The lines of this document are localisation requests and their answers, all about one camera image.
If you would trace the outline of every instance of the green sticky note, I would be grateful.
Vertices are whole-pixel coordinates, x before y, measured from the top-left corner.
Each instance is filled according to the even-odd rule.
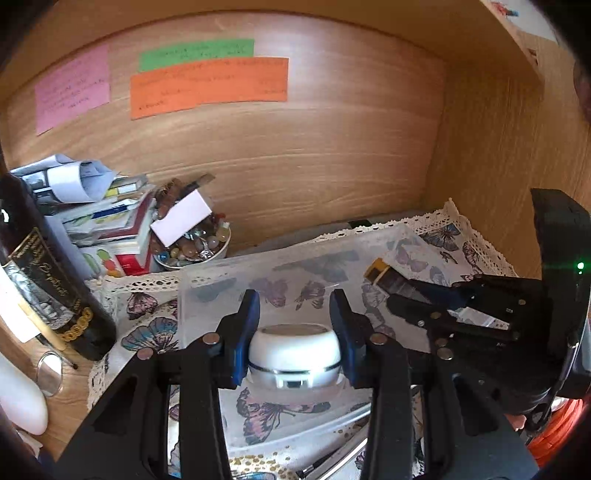
[[[189,61],[225,57],[253,57],[254,50],[255,41],[253,38],[225,38],[223,40],[179,43],[143,52],[139,58],[139,70],[147,72]]]

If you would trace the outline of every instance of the dark wine bottle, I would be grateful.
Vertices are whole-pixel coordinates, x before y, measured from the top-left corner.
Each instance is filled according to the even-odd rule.
[[[57,261],[53,237],[27,184],[0,154],[0,262],[41,320],[79,354],[98,361],[115,343],[115,324],[84,282]]]

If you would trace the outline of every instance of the wooden wall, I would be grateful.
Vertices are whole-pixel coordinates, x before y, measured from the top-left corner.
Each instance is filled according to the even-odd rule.
[[[212,11],[281,11],[396,35],[445,61],[538,83],[515,27],[489,0],[60,0],[0,74],[0,102],[62,57],[127,28]]]
[[[522,34],[544,88],[450,69],[423,206],[452,197],[519,275],[540,275],[529,189],[561,189],[591,209],[591,134],[573,87],[574,59]]]
[[[255,55],[290,58],[286,103],[203,105],[129,119],[129,77],[140,52],[232,37],[254,38]],[[246,12],[177,18],[105,41],[111,102],[36,136],[27,84],[1,110],[9,167],[64,153],[125,174],[147,172],[156,183],[211,172],[217,179],[206,193],[232,221],[234,248],[419,204],[446,69],[425,50],[334,21]]]

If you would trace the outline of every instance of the butterfly print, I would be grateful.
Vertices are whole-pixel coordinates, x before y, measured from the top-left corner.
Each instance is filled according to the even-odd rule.
[[[121,346],[137,352],[150,347],[158,353],[178,350],[178,341],[173,341],[178,322],[166,317],[156,317],[148,325],[141,325],[121,339]]]
[[[257,403],[245,388],[236,401],[236,411],[245,418],[244,439],[248,445],[264,442],[271,432],[281,424],[281,414],[295,417],[299,413],[321,413],[330,408],[329,402],[315,405],[281,405],[278,403]]]
[[[480,255],[476,250],[474,250],[474,247],[471,246],[468,242],[465,242],[462,246],[462,252],[464,253],[466,261],[472,267],[472,271],[474,273],[482,273],[481,268],[477,265],[478,260],[480,259]]]
[[[365,461],[365,448],[361,450],[361,453],[355,458],[355,466],[357,470],[363,469],[363,463]]]
[[[222,281],[211,283],[209,285],[204,285],[203,287],[195,288],[194,293],[200,302],[209,303],[210,301],[214,301],[217,298],[217,296],[224,290],[232,288],[235,283],[235,278],[226,278]]]
[[[440,250],[439,254],[443,257],[443,259],[445,260],[445,263],[448,263],[451,260],[452,262],[454,262],[457,265],[457,260],[455,258],[453,258],[449,253],[444,252],[443,250]]]
[[[154,313],[158,307],[158,300],[143,292],[131,294],[127,301],[127,315],[130,320],[137,320],[146,313]]]
[[[178,410],[179,410],[179,406],[180,404],[177,403],[176,405],[173,405],[172,407],[170,407],[168,409],[168,416],[173,419],[178,421]]]
[[[265,299],[265,302],[270,303],[276,308],[285,306],[285,294],[287,293],[287,282],[283,279],[275,282],[268,278],[257,278],[249,284],[250,288],[254,288]]]
[[[279,265],[273,270],[293,270],[294,268],[303,268],[309,273],[320,276],[324,281],[330,283],[341,283],[347,281],[349,277],[343,269],[347,262],[356,262],[359,260],[359,254],[355,250],[348,250],[336,254],[326,254],[315,258],[307,258],[297,262]]]
[[[370,315],[369,321],[372,323],[374,330],[395,339],[396,333],[392,328],[386,325],[386,319],[378,308],[379,305],[386,300],[385,293],[379,288],[374,287],[368,280],[364,280],[361,284],[361,300],[365,306],[365,314]]]
[[[172,308],[173,311],[171,312],[171,315],[178,320],[178,317],[177,317],[178,300],[177,299],[169,300],[168,302],[166,302],[166,305],[168,305],[170,308]]]
[[[449,286],[449,283],[447,282],[445,275],[443,274],[441,269],[437,267],[431,267],[431,270],[429,270],[429,278],[433,283],[436,283],[437,285],[443,285],[444,287]]]
[[[176,443],[173,451],[170,452],[168,474],[176,478],[181,478],[181,447],[179,442]]]
[[[320,310],[324,305],[324,294],[326,290],[324,285],[317,281],[310,280],[304,288],[301,289],[300,296],[297,297],[296,310],[299,310],[306,300],[312,300],[312,306]]]
[[[396,261],[401,265],[407,265],[411,271],[418,273],[422,272],[429,266],[427,262],[413,259],[404,248],[406,245],[414,245],[408,238],[403,238],[396,246]]]
[[[430,245],[444,248],[449,252],[455,252],[460,249],[453,240],[458,235],[460,235],[460,231],[457,227],[453,223],[448,223],[446,226],[442,226],[430,233],[424,233],[420,237]]]

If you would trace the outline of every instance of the transparent plastic box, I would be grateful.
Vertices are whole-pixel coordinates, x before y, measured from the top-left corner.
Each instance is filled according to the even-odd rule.
[[[377,331],[407,348],[427,351],[425,331],[390,314],[385,294],[364,279],[378,257],[407,278],[449,284],[441,258],[403,224],[227,258],[183,270],[178,304],[183,343],[214,331],[223,316],[237,311],[247,288],[260,295],[259,326],[305,322],[330,327],[329,296],[342,288],[353,311],[367,315]],[[320,391],[271,391],[247,377],[235,391],[219,393],[230,455],[253,445],[341,428],[366,416],[371,399],[370,390],[354,390],[344,378]]]

